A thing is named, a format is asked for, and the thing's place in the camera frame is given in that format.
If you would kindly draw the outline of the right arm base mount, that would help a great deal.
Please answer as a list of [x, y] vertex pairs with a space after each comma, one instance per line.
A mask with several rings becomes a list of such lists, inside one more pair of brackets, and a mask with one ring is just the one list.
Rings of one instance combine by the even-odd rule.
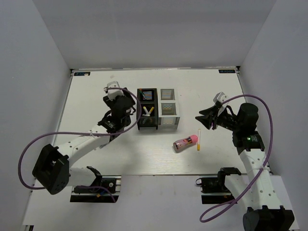
[[216, 176], [200, 177], [195, 181], [195, 185], [201, 188], [202, 204], [221, 204], [234, 200], [225, 186], [225, 178], [230, 175], [241, 175], [241, 172], [235, 167], [222, 167]]

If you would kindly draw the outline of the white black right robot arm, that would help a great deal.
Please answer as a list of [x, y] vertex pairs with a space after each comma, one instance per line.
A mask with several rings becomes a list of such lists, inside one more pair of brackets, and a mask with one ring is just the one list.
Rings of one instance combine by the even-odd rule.
[[237, 114], [221, 103], [199, 112], [196, 119], [207, 129], [221, 126], [232, 131], [232, 142], [244, 164], [249, 184], [240, 179], [235, 167], [221, 168], [217, 185], [223, 192], [230, 191], [244, 211], [243, 227], [246, 231], [287, 231], [293, 224], [293, 211], [286, 209], [272, 185], [266, 163], [265, 146], [256, 130], [258, 107], [241, 104]]

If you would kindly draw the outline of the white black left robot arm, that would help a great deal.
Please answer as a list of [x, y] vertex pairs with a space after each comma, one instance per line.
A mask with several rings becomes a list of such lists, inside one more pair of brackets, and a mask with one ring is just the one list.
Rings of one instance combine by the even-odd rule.
[[126, 89], [117, 89], [108, 93], [103, 101], [109, 111], [88, 133], [80, 133], [76, 139], [59, 146], [47, 144], [42, 148], [32, 174], [51, 195], [67, 186], [81, 191], [108, 191], [102, 186], [103, 177], [97, 169], [91, 166], [75, 168], [73, 165], [132, 128], [130, 117], [136, 111], [134, 105], [138, 99]]

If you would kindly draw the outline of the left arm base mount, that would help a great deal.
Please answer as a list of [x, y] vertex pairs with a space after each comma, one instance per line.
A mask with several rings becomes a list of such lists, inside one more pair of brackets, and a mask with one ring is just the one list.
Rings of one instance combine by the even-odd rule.
[[73, 187], [72, 203], [116, 203], [121, 190], [121, 176], [103, 176], [91, 186]]

